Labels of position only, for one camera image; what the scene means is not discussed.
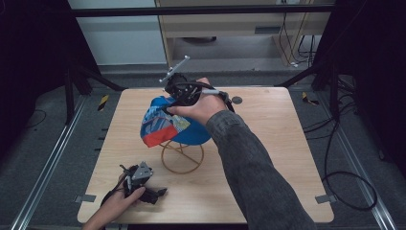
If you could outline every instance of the colorful hat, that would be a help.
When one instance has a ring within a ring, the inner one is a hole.
[[[165,113],[162,108],[174,102],[174,98],[164,96],[152,100],[140,131],[141,138],[148,147],[157,146],[168,140],[194,146],[201,145],[211,138],[206,128],[197,121]]]

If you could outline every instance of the black pole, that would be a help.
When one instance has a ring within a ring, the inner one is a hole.
[[[226,13],[275,13],[275,12],[334,12],[343,6],[334,4],[315,5],[249,5],[249,6],[201,6],[201,7],[159,7],[123,9],[80,9],[70,11],[46,11],[53,16],[106,17],[146,16],[180,14],[226,14]]]

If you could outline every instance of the human arm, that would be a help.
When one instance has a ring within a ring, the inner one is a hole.
[[[201,95],[195,105],[175,107],[169,112],[191,117],[206,126],[250,229],[315,228],[292,187],[274,168],[258,137],[241,117],[226,109],[221,99]]]
[[[131,204],[137,201],[145,190],[145,187],[141,187],[125,198],[122,183],[119,186],[119,189],[105,201],[101,208],[85,224],[83,224],[82,229],[102,229],[105,225],[118,218]]]

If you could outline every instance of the gray floor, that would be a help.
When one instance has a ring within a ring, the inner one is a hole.
[[[214,86],[220,85],[273,85],[281,83],[302,69],[282,65],[275,44],[268,36],[259,37],[218,37],[215,42],[203,38],[179,39],[176,42],[174,57],[176,61],[183,55],[191,56],[182,72],[193,79],[208,77]],[[163,71],[143,71],[136,74],[108,74],[107,78],[127,87],[162,86],[158,80]],[[292,101],[303,127],[308,127],[328,118],[322,105],[304,103],[305,91],[310,100],[322,101],[327,91],[312,92],[309,83],[312,77],[298,82],[290,89]],[[83,112],[78,124],[57,164],[50,183],[40,199],[30,222],[32,228],[63,229],[80,227],[77,221],[79,204],[74,202],[77,195],[83,195],[96,164],[102,140],[114,114],[120,92],[114,92],[92,81],[94,91],[85,98]],[[104,111],[97,111],[103,95],[109,100]],[[343,104],[350,103],[345,98]],[[11,158],[2,166],[0,174],[0,226],[8,229],[21,209],[54,145],[63,130],[65,121],[64,90],[58,88],[42,95],[37,100],[38,111],[29,121],[29,125],[43,122],[27,128],[11,148]],[[394,164],[380,161],[375,144],[366,131],[361,118],[351,107],[342,116],[341,128],[350,140],[362,166],[370,176],[371,182],[380,195],[398,229],[406,229],[406,183]],[[307,138],[330,134],[332,126],[325,126],[308,133]],[[308,140],[316,166],[324,175],[324,157],[327,138]],[[350,171],[348,158],[342,144],[334,135],[328,156],[328,171]],[[337,194],[354,205],[367,205],[359,183],[346,176],[331,178],[331,184]],[[380,229],[373,212],[355,211],[342,202],[331,204],[335,219],[332,223],[318,224],[320,229]]]

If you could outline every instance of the hat stand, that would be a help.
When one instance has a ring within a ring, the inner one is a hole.
[[[199,145],[200,149],[201,149],[201,157],[200,157],[200,160],[197,161],[185,153],[185,149],[189,147],[188,145],[182,145],[181,143],[178,143],[179,147],[174,147],[171,145],[171,143],[175,143],[175,142],[168,141],[166,144],[160,145],[161,147],[163,147],[162,151],[161,151],[161,161],[167,170],[171,171],[172,173],[176,173],[176,174],[186,174],[186,173],[191,173],[191,172],[197,170],[197,168],[199,168],[199,166],[202,164],[203,158],[204,158],[204,150],[203,150],[202,145]],[[181,155],[185,156],[186,158],[190,159],[194,164],[196,164],[196,166],[194,168],[192,168],[191,170],[187,170],[187,171],[183,171],[183,172],[171,169],[168,166],[168,164],[165,162],[164,154],[165,154],[166,150],[174,150],[176,153],[181,154]]]

